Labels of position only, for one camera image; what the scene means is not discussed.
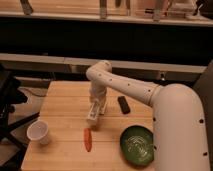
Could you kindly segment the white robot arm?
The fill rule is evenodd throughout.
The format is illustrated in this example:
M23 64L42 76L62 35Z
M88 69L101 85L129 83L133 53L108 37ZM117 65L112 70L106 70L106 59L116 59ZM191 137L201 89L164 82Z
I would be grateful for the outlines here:
M86 76L93 101L104 100L112 88L153 108L155 171L211 171L204 109L193 89L115 75L106 60L90 66Z

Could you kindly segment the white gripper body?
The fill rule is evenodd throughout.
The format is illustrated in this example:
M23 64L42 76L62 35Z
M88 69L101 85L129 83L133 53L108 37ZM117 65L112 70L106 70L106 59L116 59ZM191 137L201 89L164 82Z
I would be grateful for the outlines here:
M99 103L103 103L106 99L107 88L101 84L91 81L89 93L94 97L94 102L98 101Z

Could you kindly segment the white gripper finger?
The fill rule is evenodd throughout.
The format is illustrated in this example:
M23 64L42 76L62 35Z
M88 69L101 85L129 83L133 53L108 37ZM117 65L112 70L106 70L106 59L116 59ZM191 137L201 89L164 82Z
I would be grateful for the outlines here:
M104 115L107 108L107 100L105 99L101 104L100 115Z
M91 104L94 102L94 97L92 95L89 96L89 101Z

